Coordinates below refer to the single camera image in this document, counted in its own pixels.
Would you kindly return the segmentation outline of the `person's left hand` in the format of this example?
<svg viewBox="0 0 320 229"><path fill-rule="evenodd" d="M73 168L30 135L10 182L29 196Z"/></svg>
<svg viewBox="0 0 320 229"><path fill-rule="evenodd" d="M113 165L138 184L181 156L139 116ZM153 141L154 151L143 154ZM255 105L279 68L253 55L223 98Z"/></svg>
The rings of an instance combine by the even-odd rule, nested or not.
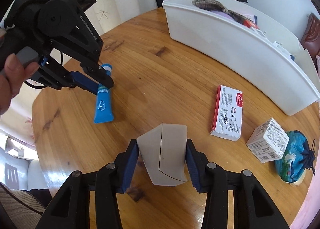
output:
<svg viewBox="0 0 320 229"><path fill-rule="evenodd" d="M1 115L9 109L11 100L19 94L23 82L31 78L38 68L36 62L24 68L14 53L7 57L4 65L5 76L1 75Z"/></svg>

